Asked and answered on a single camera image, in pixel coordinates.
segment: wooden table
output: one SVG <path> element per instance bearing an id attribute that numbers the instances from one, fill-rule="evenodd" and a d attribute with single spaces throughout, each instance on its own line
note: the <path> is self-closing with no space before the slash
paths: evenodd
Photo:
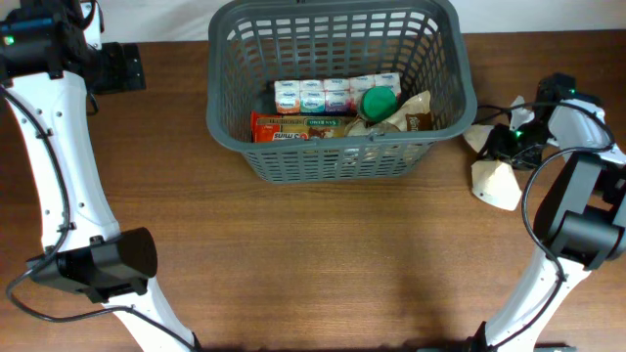
<path id="1" fill-rule="evenodd" d="M 466 36 L 481 103 L 534 98 L 555 71 L 602 97 L 626 143 L 626 32 Z M 158 277 L 204 346 L 376 347 L 463 339 L 505 302 L 533 248 L 519 211 L 470 193 L 461 139 L 433 147 L 398 179 L 274 186 L 219 146 L 205 125 L 206 43 L 142 44 L 149 89 L 99 99 L 89 118 L 100 177 L 123 229 L 148 227 Z M 40 253 L 40 215 L 22 137 L 0 118 L 0 286 Z M 559 166 L 532 195 L 532 208 Z M 525 183 L 527 174 L 520 174 Z M 541 336 L 581 351 L 626 345 L 626 259 L 571 294 Z M 27 283 L 19 295 L 54 315 L 98 308 Z M 5 351 L 137 351 L 113 316 L 51 325 L 0 300 Z"/>

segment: food package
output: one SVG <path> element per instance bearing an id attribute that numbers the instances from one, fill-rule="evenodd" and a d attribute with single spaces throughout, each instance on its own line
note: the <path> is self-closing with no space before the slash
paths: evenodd
<path id="1" fill-rule="evenodd" d="M 356 112 L 365 92 L 371 88 L 350 89 L 350 111 Z"/>
<path id="2" fill-rule="evenodd" d="M 300 81 L 300 92 L 324 91 L 324 82 L 318 79 L 305 79 Z"/>
<path id="3" fill-rule="evenodd" d="M 290 80 L 290 81 L 276 81 L 274 82 L 274 90 L 276 92 L 282 91 L 299 91 L 300 90 L 300 81 Z"/>
<path id="4" fill-rule="evenodd" d="M 280 116 L 251 114 L 254 143 L 288 139 L 338 138 L 344 137 L 345 126 L 352 117 L 334 116 Z"/>
<path id="5" fill-rule="evenodd" d="M 368 136 L 389 132 L 414 132 L 432 130 L 432 114 L 430 113 L 430 92 L 425 91 L 409 99 L 402 108 L 384 121 L 369 126 L 357 118 L 345 128 L 346 136 Z"/>
<path id="6" fill-rule="evenodd" d="M 347 90 L 326 92 L 326 112 L 348 112 L 350 93 Z"/>
<path id="7" fill-rule="evenodd" d="M 350 92 L 364 90 L 364 89 L 368 90 L 376 86 L 376 80 L 374 79 L 373 74 L 352 77 L 349 79 L 349 82 L 350 82 Z"/>
<path id="8" fill-rule="evenodd" d="M 345 78 L 329 78 L 324 80 L 324 90 L 333 91 L 349 91 L 350 80 Z"/>
<path id="9" fill-rule="evenodd" d="M 276 111 L 280 114 L 300 112 L 300 91 L 280 90 L 276 91 Z"/>
<path id="10" fill-rule="evenodd" d="M 324 91 L 300 92 L 300 112 L 321 113 L 326 109 L 326 93 Z"/>

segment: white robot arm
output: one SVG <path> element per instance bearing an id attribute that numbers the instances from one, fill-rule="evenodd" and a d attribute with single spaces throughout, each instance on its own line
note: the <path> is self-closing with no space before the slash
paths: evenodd
<path id="1" fill-rule="evenodd" d="M 55 30 L 55 25 L 59 25 L 53 22 L 52 15 L 69 15 L 71 10 L 77 8 L 68 8 L 62 2 L 48 2 L 48 8 L 35 6 L 27 9 L 28 13 L 16 11 L 5 22 L 0 23 L 3 40 L 0 44 L 0 70 L 3 75 L 2 83 L 6 86 L 2 88 L 3 94 L 10 98 L 9 106 L 20 126 L 28 152 L 41 206 L 41 241 L 47 251 L 52 250 L 60 240 L 62 231 L 59 228 L 64 224 L 66 215 L 54 161 L 46 145 L 42 143 L 43 138 L 47 139 L 57 156 L 66 186 L 67 206 L 70 209 L 68 218 L 71 230 L 67 232 L 56 258 L 51 258 L 47 266 L 30 276 L 43 285 L 84 293 L 93 302 L 103 303 L 106 308 L 130 308 L 134 314 L 124 310 L 116 310 L 114 313 L 145 351 L 189 351 L 190 346 L 195 348 L 195 337 L 176 318 L 158 286 L 154 241 L 145 229 L 120 232 L 105 198 L 89 139 L 85 78 L 91 79 L 93 91 L 103 93 L 121 90 L 119 84 L 133 83 L 110 84 L 106 77 L 103 82 L 103 77 L 93 76 L 96 70 L 103 71 L 100 74 L 106 74 L 107 69 L 119 67 L 120 63 L 104 62 L 103 55 L 100 55 L 103 44 L 100 40 L 102 27 L 98 4 L 79 4 L 74 1 L 73 5 L 79 6 L 85 19 L 90 13 L 95 14 L 91 16 L 92 21 L 82 29 L 84 39 L 81 40 L 80 36 L 76 39 L 77 43 L 86 44 L 83 57 L 89 57 L 88 65 L 80 61 L 81 54 L 78 54 L 78 58 L 73 58 L 76 61 L 74 66 L 61 64 L 54 67 L 58 63 L 49 58 L 54 56 L 52 53 L 45 54 L 48 58 L 41 59 L 41 63 L 47 63 L 40 65 L 39 58 L 36 58 L 39 53 L 20 47 L 22 41 L 27 41 L 29 45 L 41 44 L 42 47 L 51 44 L 63 46 L 63 43 L 56 42 L 57 38 L 50 42 L 44 43 L 44 39 L 37 42 L 40 39 L 37 33 L 43 33 L 42 38 L 50 38 L 48 28 Z M 120 55 L 124 48 L 112 43 L 105 44 L 104 49 L 108 49 L 106 55 L 111 56 Z M 132 47 L 127 49 L 133 55 Z M 28 63 L 26 55 L 32 57 L 30 67 L 25 66 Z M 138 56 L 130 59 L 129 63 L 135 67 L 126 67 L 126 71 L 135 69 L 136 75 L 143 80 Z M 46 132 L 45 136 L 37 132 L 35 125 L 29 121 L 30 118 L 36 119 Z M 133 255 L 131 250 L 137 250 L 138 255 Z M 85 253 L 89 254 L 90 251 L 91 256 L 86 260 L 87 263 L 76 265 L 76 262 L 80 262 L 77 258 L 83 257 Z M 142 255 L 148 259 L 137 259 Z M 58 264 L 62 258 L 71 258 L 74 267 L 66 268 Z M 36 260 L 29 263 L 30 266 L 35 264 Z"/>
<path id="2" fill-rule="evenodd" d="M 529 267 L 505 307 L 480 332 L 485 350 L 533 351 L 541 331 L 569 293 L 604 261 L 617 258 L 626 246 L 621 235 L 626 227 L 623 201 L 626 155 L 614 145 L 612 135 L 605 128 L 604 111 L 593 97 L 578 96 L 573 82 L 573 78 L 561 74 L 542 81 L 539 103 L 527 104 L 542 110 L 536 113 L 511 110 L 510 127 L 496 126 L 489 130 L 488 138 L 482 138 L 486 141 L 483 151 L 493 156 L 483 162 L 501 162 L 522 169 L 527 165 L 543 167 L 537 160 L 541 160 L 546 142 L 564 152 L 545 162 L 560 154 L 567 160 L 537 212 L 534 230 L 529 230 L 537 237 Z M 536 151 L 520 152 L 531 150 L 529 145 L 536 145 Z M 565 153 L 579 148 L 595 149 L 597 153 Z M 530 184 L 538 171 L 533 173 Z M 603 196 L 612 209 L 604 211 L 589 206 L 592 194 Z M 522 215 L 526 221 L 523 201 Z M 549 258 L 547 251 L 555 258 Z M 564 276 L 564 281 L 559 281 L 559 276 Z"/>

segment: green lid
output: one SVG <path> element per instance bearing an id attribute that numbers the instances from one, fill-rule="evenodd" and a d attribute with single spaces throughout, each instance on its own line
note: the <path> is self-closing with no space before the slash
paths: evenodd
<path id="1" fill-rule="evenodd" d="M 381 122 L 398 110 L 398 101 L 387 87 L 374 87 L 363 95 L 360 112 L 372 122 Z"/>

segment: white wall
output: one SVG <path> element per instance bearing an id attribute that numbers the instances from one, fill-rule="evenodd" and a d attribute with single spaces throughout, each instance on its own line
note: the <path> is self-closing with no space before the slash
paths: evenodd
<path id="1" fill-rule="evenodd" d="M 0 0 L 4 16 L 19 0 Z M 205 40 L 208 23 L 229 0 L 99 0 L 104 41 Z M 512 32 L 626 28 L 626 0 L 451 0 L 461 29 Z"/>

